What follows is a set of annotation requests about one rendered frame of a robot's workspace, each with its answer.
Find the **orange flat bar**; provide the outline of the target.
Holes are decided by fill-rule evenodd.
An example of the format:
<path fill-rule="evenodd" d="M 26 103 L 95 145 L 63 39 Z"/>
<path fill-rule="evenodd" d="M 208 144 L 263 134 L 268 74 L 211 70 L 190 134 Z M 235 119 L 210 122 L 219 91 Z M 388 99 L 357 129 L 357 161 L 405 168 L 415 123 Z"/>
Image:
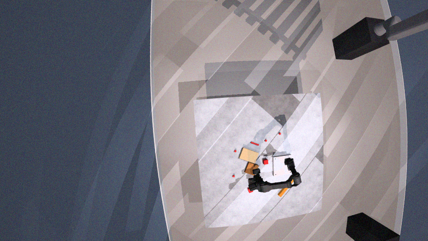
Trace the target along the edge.
<path fill-rule="evenodd" d="M 288 189 L 288 188 L 283 188 L 283 189 L 281 189 L 281 191 L 278 193 L 278 196 L 282 197 L 282 195 L 285 193 L 285 191 L 286 191 L 287 189 Z"/>

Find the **orange square block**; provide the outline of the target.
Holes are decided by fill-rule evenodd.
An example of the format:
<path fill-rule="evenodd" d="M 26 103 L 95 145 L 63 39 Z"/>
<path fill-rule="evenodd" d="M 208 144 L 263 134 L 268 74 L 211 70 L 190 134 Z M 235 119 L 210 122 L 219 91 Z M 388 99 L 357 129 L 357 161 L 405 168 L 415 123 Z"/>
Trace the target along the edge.
<path fill-rule="evenodd" d="M 253 170 L 257 169 L 258 167 L 259 166 L 257 164 L 254 164 L 252 162 L 248 162 L 244 172 L 248 173 L 248 174 L 251 174 L 251 175 L 254 175 L 253 174 Z"/>

